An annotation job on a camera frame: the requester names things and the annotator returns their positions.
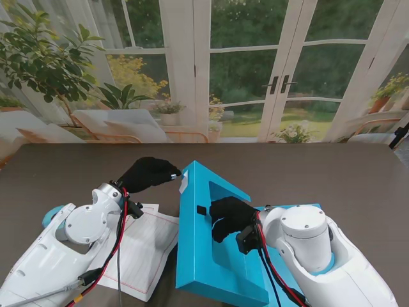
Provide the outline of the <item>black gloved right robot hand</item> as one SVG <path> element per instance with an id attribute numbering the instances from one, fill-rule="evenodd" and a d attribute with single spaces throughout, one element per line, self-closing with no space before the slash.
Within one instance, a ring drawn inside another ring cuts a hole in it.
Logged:
<path id="1" fill-rule="evenodd" d="M 215 200 L 210 205 L 212 237 L 221 243 L 228 235 L 251 225 L 258 210 L 234 196 Z"/>

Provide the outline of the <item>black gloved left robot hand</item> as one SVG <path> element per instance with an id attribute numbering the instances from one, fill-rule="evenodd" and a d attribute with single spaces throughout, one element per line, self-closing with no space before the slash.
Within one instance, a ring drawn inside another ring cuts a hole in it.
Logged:
<path id="1" fill-rule="evenodd" d="M 181 176 L 181 171 L 167 160 L 142 157 L 118 179 L 120 188 L 128 193 L 139 193 L 149 187 L 158 186 Z"/>

